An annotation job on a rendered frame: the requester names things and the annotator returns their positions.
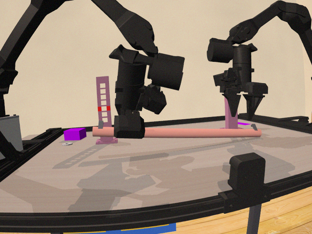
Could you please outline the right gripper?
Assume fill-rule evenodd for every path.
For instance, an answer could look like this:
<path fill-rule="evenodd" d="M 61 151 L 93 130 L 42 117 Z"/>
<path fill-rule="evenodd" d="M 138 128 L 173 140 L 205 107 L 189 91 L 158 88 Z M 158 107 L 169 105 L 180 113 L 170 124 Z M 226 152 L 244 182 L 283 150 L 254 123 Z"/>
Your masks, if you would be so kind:
<path fill-rule="evenodd" d="M 226 86 L 220 86 L 220 93 L 224 93 L 222 95 L 228 101 L 232 117 L 235 117 L 237 113 L 241 98 L 241 95 L 237 95 L 237 93 L 248 93 L 243 94 L 243 96 L 247 101 L 247 120 L 251 120 L 261 100 L 265 97 L 263 94 L 268 94 L 268 86 L 266 83 L 251 82 L 251 73 L 254 72 L 254 68 L 251 68 L 250 64 L 233 64 L 233 67 L 231 68 L 233 71 L 234 67 L 238 67 L 241 84 L 235 84 L 234 82 L 227 84 Z"/>

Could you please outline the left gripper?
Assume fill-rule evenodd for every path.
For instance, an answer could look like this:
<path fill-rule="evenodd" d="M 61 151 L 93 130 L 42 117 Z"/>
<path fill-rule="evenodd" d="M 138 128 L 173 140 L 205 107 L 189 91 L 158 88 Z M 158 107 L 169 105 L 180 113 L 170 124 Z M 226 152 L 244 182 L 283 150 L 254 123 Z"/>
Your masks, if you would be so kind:
<path fill-rule="evenodd" d="M 140 112 L 136 111 L 140 94 L 144 92 L 144 82 L 139 85 L 126 85 L 117 78 L 115 107 L 118 116 L 114 116 L 114 137 L 129 139 L 144 137 L 144 119 L 140 116 Z"/>

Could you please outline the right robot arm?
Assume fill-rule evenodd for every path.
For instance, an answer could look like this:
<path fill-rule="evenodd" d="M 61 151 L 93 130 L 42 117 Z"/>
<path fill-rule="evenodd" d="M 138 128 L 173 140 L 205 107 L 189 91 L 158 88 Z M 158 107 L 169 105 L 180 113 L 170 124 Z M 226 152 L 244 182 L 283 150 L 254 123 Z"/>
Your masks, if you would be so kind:
<path fill-rule="evenodd" d="M 312 64 L 312 30 L 311 16 L 308 9 L 297 3 L 288 3 L 278 0 L 270 5 L 263 12 L 252 19 L 243 21 L 229 31 L 229 37 L 226 40 L 211 38 L 209 40 L 207 59 L 211 62 L 233 64 L 243 63 L 251 65 L 251 52 L 258 49 L 252 44 L 243 45 L 242 43 L 251 40 L 260 27 L 269 22 L 275 16 L 289 24 L 299 36 L 308 54 Z M 233 46 L 238 44 L 239 46 Z M 224 73 L 213 75 L 215 86 L 226 86 L 234 83 L 241 84 L 241 77 L 238 67 L 234 71 L 229 68 Z"/>

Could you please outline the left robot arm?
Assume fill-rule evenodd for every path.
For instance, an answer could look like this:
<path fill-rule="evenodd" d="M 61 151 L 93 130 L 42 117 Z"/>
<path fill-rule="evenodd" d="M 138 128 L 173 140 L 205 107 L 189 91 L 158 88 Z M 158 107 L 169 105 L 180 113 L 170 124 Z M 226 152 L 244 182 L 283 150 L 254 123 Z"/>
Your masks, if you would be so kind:
<path fill-rule="evenodd" d="M 24 47 L 49 13 L 58 9 L 65 1 L 72 0 L 31 0 L 15 28 L 0 51 L 0 118 L 5 115 L 4 94 L 8 94 L 10 85 L 18 75 L 15 63 Z M 155 114 L 166 106 L 166 97 L 160 87 L 179 90 L 184 67 L 184 57 L 158 53 L 155 46 L 152 25 L 138 14 L 124 8 L 117 0 L 91 0 L 118 27 L 127 42 L 136 50 L 130 50 L 122 44 L 109 55 L 119 60 L 118 80 L 126 85 L 139 85 L 145 80 L 146 67 L 149 65 L 148 79 L 152 83 L 140 94 L 136 111 L 145 108 Z"/>

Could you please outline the long salmon-pink rail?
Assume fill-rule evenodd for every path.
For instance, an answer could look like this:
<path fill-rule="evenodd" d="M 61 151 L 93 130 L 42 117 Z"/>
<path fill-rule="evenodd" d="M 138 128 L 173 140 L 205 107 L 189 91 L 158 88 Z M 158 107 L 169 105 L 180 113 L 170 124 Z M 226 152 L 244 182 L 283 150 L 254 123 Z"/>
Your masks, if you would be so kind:
<path fill-rule="evenodd" d="M 144 138 L 244 138 L 261 137 L 261 129 L 251 124 L 253 129 L 187 129 L 187 128 L 145 128 Z M 93 127 L 93 137 L 114 137 L 114 127 Z"/>

